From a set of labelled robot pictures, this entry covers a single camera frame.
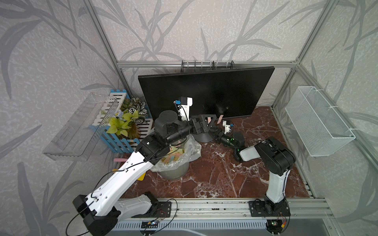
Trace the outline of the trash bin with plastic bag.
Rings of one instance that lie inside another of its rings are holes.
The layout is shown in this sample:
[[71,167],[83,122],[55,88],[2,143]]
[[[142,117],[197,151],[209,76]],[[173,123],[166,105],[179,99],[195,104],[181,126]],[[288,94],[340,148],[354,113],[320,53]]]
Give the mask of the trash bin with plastic bag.
[[201,157],[201,144],[192,135],[186,140],[171,145],[170,152],[150,170],[166,180],[182,178],[188,171],[190,163]]

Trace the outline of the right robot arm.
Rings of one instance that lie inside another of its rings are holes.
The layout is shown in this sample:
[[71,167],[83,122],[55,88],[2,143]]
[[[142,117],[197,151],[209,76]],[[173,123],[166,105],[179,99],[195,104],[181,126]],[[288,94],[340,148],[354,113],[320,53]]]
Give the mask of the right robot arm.
[[293,153],[274,137],[245,146],[246,140],[240,132],[227,136],[220,128],[211,128],[209,134],[213,140],[233,150],[236,161],[243,163],[261,159],[269,170],[268,190],[263,200],[249,201],[252,217],[290,217],[289,204],[285,196],[288,176],[296,161]]

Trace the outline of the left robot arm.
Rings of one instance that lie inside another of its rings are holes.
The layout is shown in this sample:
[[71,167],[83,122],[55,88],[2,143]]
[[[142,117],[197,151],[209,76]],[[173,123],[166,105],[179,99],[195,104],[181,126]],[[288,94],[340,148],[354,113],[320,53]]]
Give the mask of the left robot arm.
[[134,198],[130,206],[123,206],[119,199],[139,177],[168,155],[171,144],[191,134],[209,132],[216,118],[216,115],[198,115],[181,121],[175,111],[161,112],[155,120],[154,131],[141,141],[129,159],[117,171],[109,172],[109,179],[98,183],[90,194],[74,199],[74,207],[87,232],[105,236],[122,218],[148,212],[153,205],[150,196]]

